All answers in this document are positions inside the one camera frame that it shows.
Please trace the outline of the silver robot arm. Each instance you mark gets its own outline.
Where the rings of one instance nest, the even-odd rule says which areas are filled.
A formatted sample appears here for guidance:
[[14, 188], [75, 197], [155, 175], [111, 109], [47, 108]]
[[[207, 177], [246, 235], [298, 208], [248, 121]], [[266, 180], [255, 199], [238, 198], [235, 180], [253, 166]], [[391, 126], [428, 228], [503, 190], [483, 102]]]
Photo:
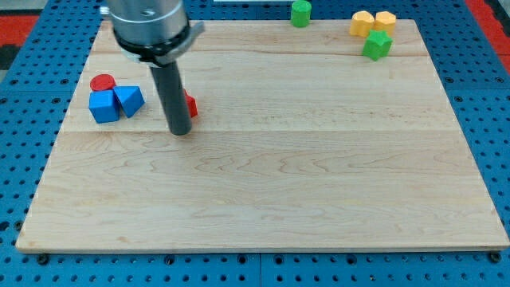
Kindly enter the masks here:
[[205, 23], [192, 25], [183, 0], [107, 0], [107, 16], [122, 53], [162, 68], [181, 57]]

